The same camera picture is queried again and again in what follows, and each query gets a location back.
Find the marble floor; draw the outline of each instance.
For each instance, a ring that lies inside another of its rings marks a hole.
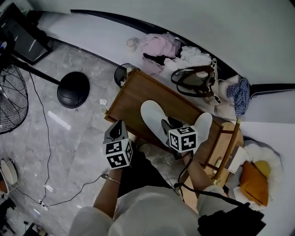
[[[113,80],[115,65],[59,42],[53,41],[53,48],[54,52],[37,63],[35,68],[58,80],[71,71],[81,71],[90,80],[90,94],[79,108],[67,109],[58,102],[55,84],[33,76],[47,116],[52,153],[47,184],[53,190],[47,191],[46,205],[71,199],[84,183],[95,180],[108,168],[101,146],[104,132],[111,123],[104,119],[101,110],[111,106],[120,89]],[[44,196],[43,185],[47,179],[50,154],[47,127],[32,80],[25,71],[23,77],[28,90],[29,112],[21,126],[0,135],[0,157],[16,161],[19,190],[38,201]],[[101,98],[107,100],[105,106],[100,104]],[[49,111],[65,121],[67,129],[48,116]],[[156,147],[151,148],[148,158],[165,179],[172,183],[176,181],[183,167],[181,162]],[[29,218],[29,222],[39,223],[53,235],[67,235],[79,206],[91,206],[103,183],[104,180],[100,179],[86,185],[72,201],[48,209],[14,190],[10,197],[16,202],[17,210],[9,211],[9,217],[14,218],[11,225],[17,229],[18,235],[22,235],[23,219]]]

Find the wrist bracelet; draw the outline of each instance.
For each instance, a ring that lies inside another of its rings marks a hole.
[[[121,184],[119,181],[113,179],[112,177],[109,177],[107,174],[102,174],[101,177],[102,177],[103,179],[109,179],[109,180],[111,180],[111,181],[113,181],[113,182],[116,182],[116,183],[118,183],[118,184]]]

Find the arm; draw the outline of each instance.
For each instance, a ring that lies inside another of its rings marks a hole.
[[[108,176],[120,182],[122,169],[111,170]],[[93,207],[113,218],[117,205],[119,187],[120,185],[117,182],[107,179],[98,194]]]
[[[183,161],[185,165],[188,163],[189,159],[190,152],[184,153]],[[192,159],[192,162],[190,163],[187,170],[189,172],[189,176],[195,190],[203,191],[205,188],[213,185],[210,177],[205,173],[204,169],[201,167],[200,163],[196,158]]]

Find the bag strap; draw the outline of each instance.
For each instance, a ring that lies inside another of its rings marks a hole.
[[[188,71],[187,73],[185,73],[178,81],[173,80],[173,76],[176,73],[178,73],[178,72],[180,72],[182,70],[191,70],[191,71]],[[188,78],[192,74],[202,72],[202,71],[205,71],[205,72],[208,73],[208,76],[206,78],[206,80],[207,80],[207,79],[210,78],[210,72],[213,72],[214,69],[209,65],[192,66],[192,67],[188,67],[188,68],[184,68],[184,69],[178,69],[178,70],[176,70],[176,71],[174,71],[172,73],[171,81],[172,81],[172,83],[176,84],[176,88],[177,88],[178,92],[183,94],[183,95],[196,97],[196,98],[212,97],[214,95],[214,92],[209,91],[209,88],[206,85],[204,85],[204,84],[203,85],[189,85],[189,84],[185,84],[183,82],[184,79]],[[193,93],[188,93],[188,92],[181,91],[178,86],[182,86],[182,87],[187,88],[187,89],[192,89],[196,93],[193,94]]]

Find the person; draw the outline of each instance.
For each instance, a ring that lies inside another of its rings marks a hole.
[[[183,154],[185,164],[190,153]],[[195,190],[219,193],[194,157],[188,167]],[[131,165],[111,170],[93,207],[83,207],[74,218],[70,236],[195,236],[198,218],[236,206],[222,199],[196,194],[197,214],[189,208],[144,153],[134,151]]]

